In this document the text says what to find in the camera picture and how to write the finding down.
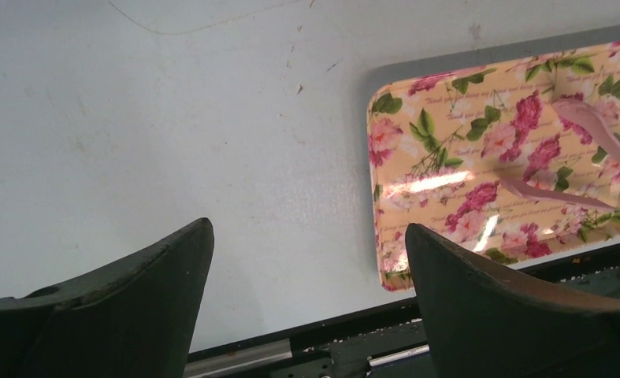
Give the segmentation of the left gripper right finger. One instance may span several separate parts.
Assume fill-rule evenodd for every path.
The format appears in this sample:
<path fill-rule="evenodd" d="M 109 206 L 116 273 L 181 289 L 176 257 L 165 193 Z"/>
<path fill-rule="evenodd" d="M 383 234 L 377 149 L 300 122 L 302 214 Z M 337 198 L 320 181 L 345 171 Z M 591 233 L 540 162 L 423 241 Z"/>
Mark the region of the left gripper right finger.
<path fill-rule="evenodd" d="M 620 299 L 537 279 L 421 224 L 405 247 L 440 377 L 620 377 Z"/>

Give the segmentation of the pink handled tongs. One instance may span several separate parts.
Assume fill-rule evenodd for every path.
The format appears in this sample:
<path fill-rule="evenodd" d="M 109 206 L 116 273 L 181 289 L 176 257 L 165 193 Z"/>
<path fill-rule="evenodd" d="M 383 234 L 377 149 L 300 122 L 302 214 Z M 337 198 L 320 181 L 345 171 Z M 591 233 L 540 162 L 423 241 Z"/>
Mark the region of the pink handled tongs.
<path fill-rule="evenodd" d="M 620 165 L 620 142 L 611 133 L 607 122 L 593 106 L 572 98 L 561 98 L 551 104 L 559 117 L 583 127 L 598 142 L 607 154 Z M 606 212 L 620 212 L 620 209 L 595 198 L 586 198 L 564 192 L 544 190 L 532 187 L 527 183 L 511 177 L 501 177 L 500 184 L 504 189 L 519 198 L 532 201 L 561 202 L 598 209 Z"/>

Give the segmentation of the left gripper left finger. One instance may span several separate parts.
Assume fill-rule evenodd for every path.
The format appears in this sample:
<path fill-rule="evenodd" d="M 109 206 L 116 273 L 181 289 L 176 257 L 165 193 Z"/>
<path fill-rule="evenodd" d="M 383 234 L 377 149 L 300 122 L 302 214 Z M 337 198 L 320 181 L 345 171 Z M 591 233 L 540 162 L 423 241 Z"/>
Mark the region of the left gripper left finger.
<path fill-rule="evenodd" d="M 181 377 L 213 249 L 200 218 L 101 268 L 0 298 L 0 377 Z"/>

